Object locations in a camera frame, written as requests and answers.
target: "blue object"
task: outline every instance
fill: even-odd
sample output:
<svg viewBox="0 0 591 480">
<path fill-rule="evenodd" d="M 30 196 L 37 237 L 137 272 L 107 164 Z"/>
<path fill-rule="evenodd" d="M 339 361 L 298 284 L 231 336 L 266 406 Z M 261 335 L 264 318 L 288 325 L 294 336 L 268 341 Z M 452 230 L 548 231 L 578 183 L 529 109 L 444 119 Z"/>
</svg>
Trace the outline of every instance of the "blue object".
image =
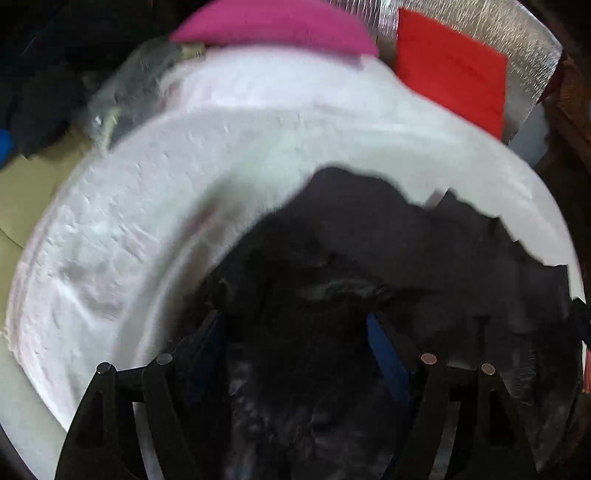
<svg viewBox="0 0 591 480">
<path fill-rule="evenodd" d="M 396 349 L 373 313 L 368 315 L 367 326 L 369 346 L 379 369 L 382 371 L 392 398 L 394 401 L 408 405 L 410 402 L 410 393 L 408 392 L 410 374 L 408 370 L 404 368 Z"/>
<path fill-rule="evenodd" d="M 194 337 L 201 337 L 201 343 L 188 374 L 190 381 L 186 400 L 189 404 L 201 401 L 213 370 L 222 355 L 224 337 L 220 314 L 216 313 L 213 321 L 209 324 L 207 319 L 204 320 Z"/>
<path fill-rule="evenodd" d="M 0 168 L 8 161 L 13 148 L 14 142 L 12 141 L 10 132 L 0 128 Z"/>
</svg>

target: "foil insulation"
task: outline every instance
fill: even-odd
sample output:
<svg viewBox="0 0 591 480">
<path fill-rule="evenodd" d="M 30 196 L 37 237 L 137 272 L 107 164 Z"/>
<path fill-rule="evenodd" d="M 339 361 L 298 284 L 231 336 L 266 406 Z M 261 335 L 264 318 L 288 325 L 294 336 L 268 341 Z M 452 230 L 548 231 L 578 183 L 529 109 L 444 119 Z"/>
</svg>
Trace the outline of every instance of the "foil insulation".
<svg viewBox="0 0 591 480">
<path fill-rule="evenodd" d="M 406 8 L 490 45 L 509 59 L 505 131 L 509 142 L 540 99 L 562 46 L 516 0 L 329 0 L 359 16 L 380 39 L 395 41 L 398 9 Z"/>
</svg>

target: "red cloth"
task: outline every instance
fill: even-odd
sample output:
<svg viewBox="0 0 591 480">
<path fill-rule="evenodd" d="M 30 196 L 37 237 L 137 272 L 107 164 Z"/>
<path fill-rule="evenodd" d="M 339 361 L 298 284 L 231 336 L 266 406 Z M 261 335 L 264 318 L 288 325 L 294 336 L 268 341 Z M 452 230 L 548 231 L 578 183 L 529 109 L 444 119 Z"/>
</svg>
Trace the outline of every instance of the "red cloth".
<svg viewBox="0 0 591 480">
<path fill-rule="evenodd" d="M 501 138 L 507 57 L 402 8 L 396 50 L 395 72 L 408 87 Z"/>
</svg>

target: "pink fabric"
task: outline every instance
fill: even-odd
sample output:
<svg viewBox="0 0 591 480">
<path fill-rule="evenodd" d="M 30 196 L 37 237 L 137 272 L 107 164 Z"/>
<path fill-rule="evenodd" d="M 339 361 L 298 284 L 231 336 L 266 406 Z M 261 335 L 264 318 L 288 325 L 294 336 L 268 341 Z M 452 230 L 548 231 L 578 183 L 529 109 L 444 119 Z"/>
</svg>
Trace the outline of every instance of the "pink fabric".
<svg viewBox="0 0 591 480">
<path fill-rule="evenodd" d="M 378 56 L 360 20 L 321 0 L 215 0 L 185 20 L 170 40 L 218 45 L 281 43 Z"/>
</svg>

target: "dark fabric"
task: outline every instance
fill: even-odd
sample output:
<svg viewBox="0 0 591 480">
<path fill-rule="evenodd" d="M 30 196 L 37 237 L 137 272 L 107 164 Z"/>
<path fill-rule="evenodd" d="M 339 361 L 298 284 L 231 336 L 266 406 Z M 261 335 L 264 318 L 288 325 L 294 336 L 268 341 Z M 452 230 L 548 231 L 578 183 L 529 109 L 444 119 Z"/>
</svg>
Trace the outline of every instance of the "dark fabric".
<svg viewBox="0 0 591 480">
<path fill-rule="evenodd" d="M 408 411 L 370 352 L 372 312 L 440 361 L 495 365 L 541 467 L 580 391 L 568 286 L 566 267 L 541 265 L 451 193 L 426 210 L 383 180 L 328 168 L 209 275 L 178 337 L 209 306 L 225 315 L 227 479 L 379 478 Z"/>
<path fill-rule="evenodd" d="M 63 132 L 84 105 L 83 72 L 113 70 L 135 47 L 175 26 L 151 3 L 43 2 L 14 28 L 2 45 L 0 128 L 12 134 L 20 153 L 37 151 Z M 55 84 L 59 79 L 62 85 Z"/>
</svg>

